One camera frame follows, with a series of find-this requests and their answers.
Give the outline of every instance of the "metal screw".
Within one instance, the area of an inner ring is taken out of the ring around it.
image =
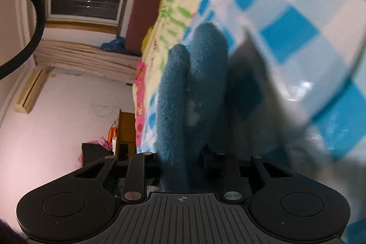
[[[124,194],[124,198],[129,201],[138,200],[142,197],[142,194],[138,191],[129,191]]]
[[[224,198],[230,201],[236,201],[242,198],[242,194],[237,191],[228,191],[224,194]]]

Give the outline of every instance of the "black cable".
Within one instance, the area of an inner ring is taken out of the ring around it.
[[[36,15],[33,36],[30,39],[27,46],[25,46],[25,48],[21,52],[19,52],[11,60],[0,66],[0,80],[8,76],[17,68],[19,68],[22,64],[24,64],[27,61],[27,59],[33,54],[33,52],[35,51],[35,49],[37,48],[38,44],[42,39],[46,23],[45,8],[42,0],[30,0],[30,1],[34,6]]]

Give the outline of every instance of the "white wall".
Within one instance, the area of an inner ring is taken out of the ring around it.
[[[116,38],[113,33],[95,32],[79,29],[45,28],[44,40],[72,42],[99,47],[102,43],[110,42]]]
[[[132,87],[62,73],[48,78],[29,115],[11,107],[0,128],[0,217],[19,230],[21,197],[75,170],[81,143],[107,138],[119,109],[134,112]]]
[[[21,48],[15,13],[15,0],[0,0],[0,65],[17,55]],[[22,68],[0,80],[0,125],[7,109],[7,99]]]

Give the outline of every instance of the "ribbed rubber surface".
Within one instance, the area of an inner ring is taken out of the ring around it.
[[[214,194],[153,193],[148,201],[122,208],[116,221],[80,244],[284,244],[258,229],[242,207]],[[332,239],[327,244],[341,244]]]

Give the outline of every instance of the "bed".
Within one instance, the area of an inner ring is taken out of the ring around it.
[[[163,0],[134,84],[137,151],[156,151],[167,52],[213,22],[229,47],[233,148],[262,154],[342,193],[343,235],[366,239],[366,0]]]

